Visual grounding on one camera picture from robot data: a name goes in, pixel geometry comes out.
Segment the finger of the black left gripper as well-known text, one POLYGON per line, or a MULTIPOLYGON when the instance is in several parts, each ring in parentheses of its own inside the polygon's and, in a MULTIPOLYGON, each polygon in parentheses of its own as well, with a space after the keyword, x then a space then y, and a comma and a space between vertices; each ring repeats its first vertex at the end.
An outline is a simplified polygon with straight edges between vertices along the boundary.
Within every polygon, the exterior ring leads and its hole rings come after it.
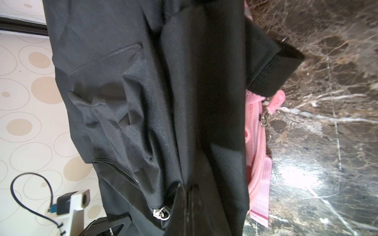
POLYGON ((91 222, 79 236, 123 236, 132 224, 128 215, 118 218, 99 218, 91 222))

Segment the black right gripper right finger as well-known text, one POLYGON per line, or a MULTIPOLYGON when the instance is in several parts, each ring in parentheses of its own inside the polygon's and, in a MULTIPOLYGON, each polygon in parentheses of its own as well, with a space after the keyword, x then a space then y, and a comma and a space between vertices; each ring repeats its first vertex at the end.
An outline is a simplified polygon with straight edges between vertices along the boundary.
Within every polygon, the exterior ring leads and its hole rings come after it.
POLYGON ((198 185, 193 185, 188 195, 189 236, 230 236, 224 214, 213 203, 207 205, 198 185))

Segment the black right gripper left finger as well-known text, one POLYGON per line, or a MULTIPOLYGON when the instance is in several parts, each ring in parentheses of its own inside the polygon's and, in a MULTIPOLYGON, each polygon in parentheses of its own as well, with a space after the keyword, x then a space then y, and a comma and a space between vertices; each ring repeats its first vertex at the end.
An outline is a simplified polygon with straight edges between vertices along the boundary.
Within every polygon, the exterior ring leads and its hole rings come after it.
POLYGON ((186 236, 187 235, 187 192, 179 184, 172 205, 169 223, 165 228, 165 236, 186 236))

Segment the pink backpack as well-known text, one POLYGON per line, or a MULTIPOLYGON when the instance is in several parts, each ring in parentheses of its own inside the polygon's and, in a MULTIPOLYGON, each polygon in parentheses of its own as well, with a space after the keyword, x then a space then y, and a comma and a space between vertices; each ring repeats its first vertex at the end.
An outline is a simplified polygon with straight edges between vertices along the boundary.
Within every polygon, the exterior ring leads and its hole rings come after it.
POLYGON ((283 90, 277 91, 266 108, 265 97, 246 91, 245 144, 249 193, 248 215, 264 227, 269 227, 269 191, 272 159, 266 153, 266 133, 269 117, 285 102, 283 90))

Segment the black backpack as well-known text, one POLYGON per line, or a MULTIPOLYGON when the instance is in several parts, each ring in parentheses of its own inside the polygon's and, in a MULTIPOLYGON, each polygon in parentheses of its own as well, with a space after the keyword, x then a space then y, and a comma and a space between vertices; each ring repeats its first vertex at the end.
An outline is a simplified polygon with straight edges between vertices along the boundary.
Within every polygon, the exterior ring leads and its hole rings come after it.
POLYGON ((249 208, 247 90, 273 96, 304 55, 242 1, 44 1, 70 135, 124 236, 164 236, 178 185, 198 185, 231 236, 249 208))

